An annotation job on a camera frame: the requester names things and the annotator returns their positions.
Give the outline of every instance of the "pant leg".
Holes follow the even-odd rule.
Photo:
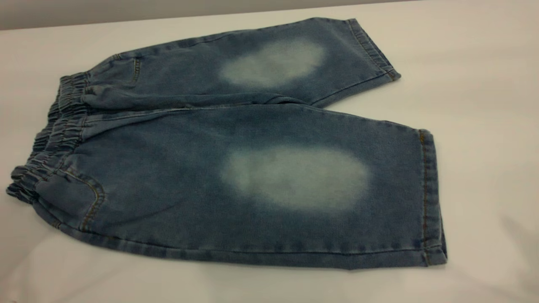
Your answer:
[[[312,18],[117,54],[89,72],[86,102],[144,110],[288,97],[323,107],[398,78],[355,19]]]

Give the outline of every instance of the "faded patch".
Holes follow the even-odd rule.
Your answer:
[[[241,86],[269,88],[305,77],[322,64],[324,49],[306,39],[267,43],[223,65],[220,76]]]
[[[239,195],[297,210],[346,210],[368,189],[369,172],[357,158],[329,148],[238,150],[222,181]]]

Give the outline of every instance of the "gray wall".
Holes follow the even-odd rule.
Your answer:
[[[0,0],[0,30],[407,0]]]

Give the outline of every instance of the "jeans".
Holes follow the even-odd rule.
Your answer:
[[[7,192],[69,236],[146,256],[443,264],[432,135],[323,109],[398,78],[355,19],[115,54],[62,77]]]

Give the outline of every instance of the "white surface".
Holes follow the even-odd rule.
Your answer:
[[[0,0],[0,30],[409,0]]]
[[[360,271],[160,260],[78,242],[0,195],[0,302],[539,302],[539,2],[419,1],[0,31],[0,185],[58,78],[111,54],[356,17],[403,75],[330,109],[434,134],[449,263]]]

